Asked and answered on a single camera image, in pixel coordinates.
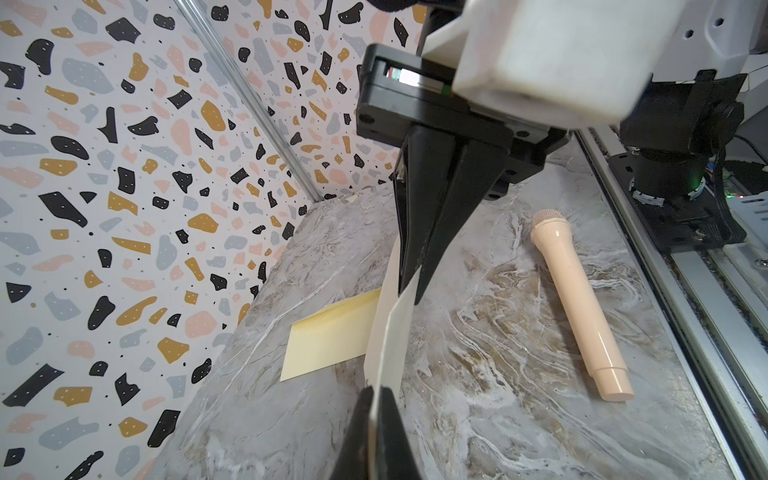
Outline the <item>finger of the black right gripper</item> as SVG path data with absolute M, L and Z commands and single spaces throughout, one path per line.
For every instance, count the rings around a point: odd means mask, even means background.
M 450 133 L 414 125 L 406 135 L 393 180 L 402 241 L 400 290 L 415 281 L 416 294 L 424 295 L 451 243 L 455 233 L 446 207 L 461 153 Z
M 468 142 L 452 161 L 421 264 L 416 305 L 446 249 L 503 173 L 505 163 L 506 153 L 502 149 L 479 141 Z

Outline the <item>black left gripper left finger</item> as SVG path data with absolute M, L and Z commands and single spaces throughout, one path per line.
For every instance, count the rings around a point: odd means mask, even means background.
M 368 478 L 368 426 L 373 397 L 374 390 L 371 386 L 360 392 L 330 480 Z

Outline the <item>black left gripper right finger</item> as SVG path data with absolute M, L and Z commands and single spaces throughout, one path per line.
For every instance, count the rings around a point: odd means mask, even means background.
M 421 478 L 393 391 L 382 387 L 377 410 L 377 478 Z

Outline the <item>pale yellow letter paper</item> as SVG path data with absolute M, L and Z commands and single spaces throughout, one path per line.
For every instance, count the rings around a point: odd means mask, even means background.
M 327 305 L 291 326 L 280 381 L 365 354 L 381 290 Z

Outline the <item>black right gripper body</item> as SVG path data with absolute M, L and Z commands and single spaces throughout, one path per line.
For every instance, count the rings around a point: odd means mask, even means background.
M 518 120 L 500 120 L 475 111 L 452 92 L 455 71 L 382 44 L 367 46 L 359 68 L 356 107 L 358 136 L 400 147 L 414 125 L 461 140 L 478 140 L 505 155 L 504 170 L 486 194 L 506 195 L 511 184 L 541 172 L 546 157 L 565 146 L 569 133 Z

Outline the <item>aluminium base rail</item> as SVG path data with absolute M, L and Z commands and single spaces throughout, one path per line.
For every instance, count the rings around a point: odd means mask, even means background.
M 767 306 L 722 250 L 662 254 L 609 168 L 624 153 L 607 126 L 575 134 L 657 301 L 716 426 L 726 455 L 749 479 L 767 476 Z

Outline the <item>beige toy microphone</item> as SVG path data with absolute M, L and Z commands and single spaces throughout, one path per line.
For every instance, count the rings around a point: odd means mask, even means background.
M 602 400 L 634 398 L 629 370 L 576 253 L 572 227 L 556 210 L 537 212 L 531 240 L 543 255 L 567 319 Z

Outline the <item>aluminium corner post right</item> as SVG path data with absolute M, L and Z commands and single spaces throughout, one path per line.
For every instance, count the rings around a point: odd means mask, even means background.
M 262 127 L 264 135 L 271 141 L 277 153 L 284 163 L 288 165 L 288 168 L 307 195 L 313 202 L 323 201 L 322 192 L 316 187 L 289 143 L 283 138 L 279 129 L 271 120 L 259 95 L 251 88 L 246 76 L 238 67 L 236 60 L 227 52 L 223 41 L 207 21 L 205 12 L 196 1 L 176 0 L 175 4 L 190 23 L 195 33 L 200 37 L 205 48 L 212 54 L 214 63 L 237 91 L 249 112 Z

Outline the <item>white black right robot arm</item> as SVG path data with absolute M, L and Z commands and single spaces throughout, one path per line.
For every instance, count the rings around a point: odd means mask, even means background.
M 416 52 L 371 44 L 359 73 L 358 134 L 400 151 L 399 287 L 422 296 L 482 201 L 596 126 L 659 250 L 741 242 L 722 170 L 766 50 L 763 1 L 429 2 Z

